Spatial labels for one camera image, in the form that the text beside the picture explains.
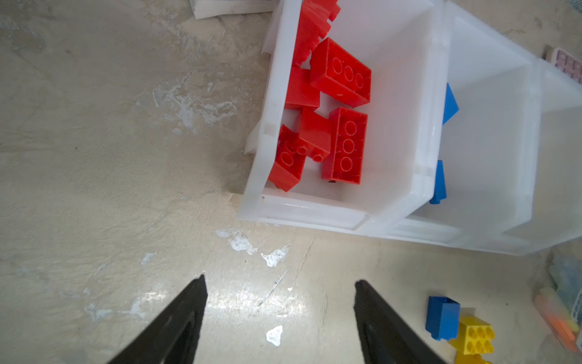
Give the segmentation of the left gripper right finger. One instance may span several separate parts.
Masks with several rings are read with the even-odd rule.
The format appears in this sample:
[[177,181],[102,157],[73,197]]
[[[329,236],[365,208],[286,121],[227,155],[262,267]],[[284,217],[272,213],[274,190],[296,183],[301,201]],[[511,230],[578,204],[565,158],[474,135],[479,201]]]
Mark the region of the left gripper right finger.
[[354,311],[366,363],[442,363],[365,280],[355,283]]

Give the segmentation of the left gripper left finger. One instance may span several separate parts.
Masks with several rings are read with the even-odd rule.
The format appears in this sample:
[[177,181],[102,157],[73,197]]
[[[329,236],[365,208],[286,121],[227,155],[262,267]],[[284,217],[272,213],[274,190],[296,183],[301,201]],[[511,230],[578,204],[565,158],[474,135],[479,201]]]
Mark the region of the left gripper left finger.
[[111,363],[192,363],[208,299],[205,276],[192,280]]

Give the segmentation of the red lego long brick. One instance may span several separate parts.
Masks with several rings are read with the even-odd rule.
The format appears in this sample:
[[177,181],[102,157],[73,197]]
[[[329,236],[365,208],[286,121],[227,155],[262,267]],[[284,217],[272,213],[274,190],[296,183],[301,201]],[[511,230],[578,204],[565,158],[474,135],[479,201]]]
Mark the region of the red lego long brick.
[[322,162],[321,178],[360,185],[368,115],[339,107],[330,113],[330,155]]

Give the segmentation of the red lego small square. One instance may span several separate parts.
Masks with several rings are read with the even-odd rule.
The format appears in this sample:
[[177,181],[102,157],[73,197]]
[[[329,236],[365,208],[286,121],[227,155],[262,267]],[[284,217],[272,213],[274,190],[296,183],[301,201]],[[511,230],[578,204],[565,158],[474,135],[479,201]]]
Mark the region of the red lego small square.
[[330,155],[330,121],[311,109],[303,109],[296,122],[299,125],[297,153],[309,157],[314,162],[323,162]]

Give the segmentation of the red lego small brick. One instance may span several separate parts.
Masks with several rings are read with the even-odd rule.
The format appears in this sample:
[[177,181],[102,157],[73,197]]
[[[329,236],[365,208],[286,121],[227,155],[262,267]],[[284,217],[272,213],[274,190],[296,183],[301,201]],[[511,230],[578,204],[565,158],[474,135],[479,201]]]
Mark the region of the red lego small brick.
[[292,66],[286,94],[285,109],[316,110],[321,104],[321,92],[310,83],[310,71]]

